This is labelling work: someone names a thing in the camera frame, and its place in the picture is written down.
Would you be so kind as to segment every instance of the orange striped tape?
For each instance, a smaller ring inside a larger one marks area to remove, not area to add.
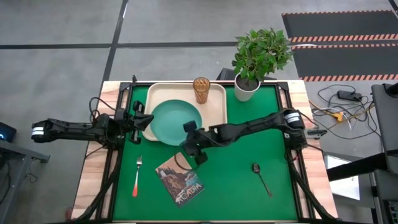
[[[352,40],[398,40],[398,34],[375,35],[331,35],[315,37],[291,37],[290,42],[320,42],[320,41],[352,41]]]
[[[398,74],[384,75],[329,75],[300,77],[305,82],[327,82],[327,81],[363,81],[363,80],[398,80]]]
[[[288,12],[288,13],[282,13],[282,16],[297,15],[297,14],[333,14],[333,13],[357,13],[357,12],[392,12],[392,10],[381,9],[381,10],[335,11],[335,12]]]
[[[360,48],[360,47],[398,47],[398,44],[340,44],[340,45],[315,45],[315,46],[292,46],[294,49],[325,49],[325,48]]]

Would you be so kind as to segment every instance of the book cover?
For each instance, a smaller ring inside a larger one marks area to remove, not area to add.
[[[177,153],[176,159],[183,168],[192,169],[181,152]],[[175,163],[174,156],[156,168],[156,173],[178,208],[205,188],[193,170],[181,169]]]

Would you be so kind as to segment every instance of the green leaves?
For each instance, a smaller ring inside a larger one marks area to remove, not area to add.
[[[246,36],[236,37],[238,53],[232,61],[234,73],[242,78],[263,80],[264,75],[282,70],[292,52],[282,30],[250,30]]]

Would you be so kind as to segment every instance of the green plate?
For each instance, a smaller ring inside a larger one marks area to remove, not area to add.
[[[152,114],[155,116],[150,123],[152,132],[157,140],[171,146],[179,146],[186,140],[187,133],[183,128],[185,123],[196,121],[198,128],[201,128],[199,111],[186,101],[165,101],[157,105]]]

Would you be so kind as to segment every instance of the gray floor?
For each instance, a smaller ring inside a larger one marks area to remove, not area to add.
[[[0,1],[0,45],[110,43],[121,3]],[[284,29],[280,16],[283,12],[371,9],[391,6],[388,0],[131,0],[119,42],[232,41],[252,28]],[[215,79],[223,67],[231,67],[234,51],[234,47],[118,49],[110,80],[130,80],[133,74],[140,80],[191,80],[197,76]],[[65,210],[73,205],[86,142],[34,144],[30,126],[46,118],[88,121],[88,100],[98,96],[108,53],[108,49],[0,50],[0,121],[18,129],[16,144],[51,155],[48,164],[33,165],[39,180],[35,184],[25,182],[10,223],[60,222]],[[293,62],[272,76],[298,79]],[[326,106],[317,91],[333,83],[307,83],[309,98]],[[371,85],[382,82],[347,83],[369,95]],[[330,96],[335,90],[323,94]],[[333,122],[327,117],[319,120]],[[369,129],[358,123],[353,131],[346,124],[335,131],[354,137]],[[325,151],[353,156],[379,152],[375,134],[352,141],[327,134],[321,144]],[[371,222],[366,210],[350,209],[355,208],[338,204],[339,216]]]

